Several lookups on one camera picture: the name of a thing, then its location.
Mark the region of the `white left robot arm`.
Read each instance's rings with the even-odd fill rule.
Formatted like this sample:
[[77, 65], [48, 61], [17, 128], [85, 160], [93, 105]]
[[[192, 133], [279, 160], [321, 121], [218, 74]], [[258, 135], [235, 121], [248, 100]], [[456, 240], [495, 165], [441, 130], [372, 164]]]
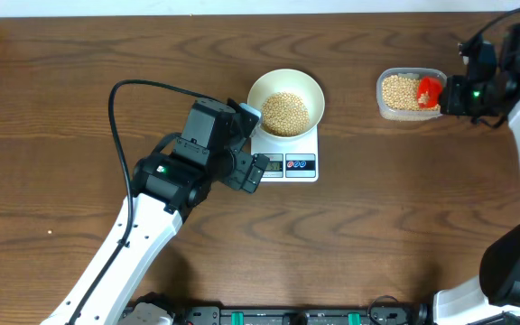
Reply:
[[125, 197], [106, 240], [45, 324], [116, 324], [149, 266], [179, 232], [178, 212], [146, 194]]

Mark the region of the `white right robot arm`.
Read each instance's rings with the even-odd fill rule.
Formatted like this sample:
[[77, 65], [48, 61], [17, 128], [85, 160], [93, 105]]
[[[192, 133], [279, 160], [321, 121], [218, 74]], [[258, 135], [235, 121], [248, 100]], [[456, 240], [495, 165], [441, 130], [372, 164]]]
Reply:
[[[460, 45], [465, 75], [450, 76], [439, 95], [441, 113], [478, 121], [496, 116], [512, 132], [520, 169], [520, 23], [511, 25], [496, 52], [477, 34]], [[435, 294], [432, 321], [492, 324], [520, 320], [520, 221], [481, 259], [478, 276]]]

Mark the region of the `red measuring scoop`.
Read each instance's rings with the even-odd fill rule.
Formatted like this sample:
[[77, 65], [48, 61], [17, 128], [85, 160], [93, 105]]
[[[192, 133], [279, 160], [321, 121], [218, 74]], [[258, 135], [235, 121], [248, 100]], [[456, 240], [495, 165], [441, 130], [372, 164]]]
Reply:
[[417, 103], [419, 108], [433, 108], [439, 104], [439, 96], [443, 91], [441, 82], [433, 77], [423, 77], [417, 89]]

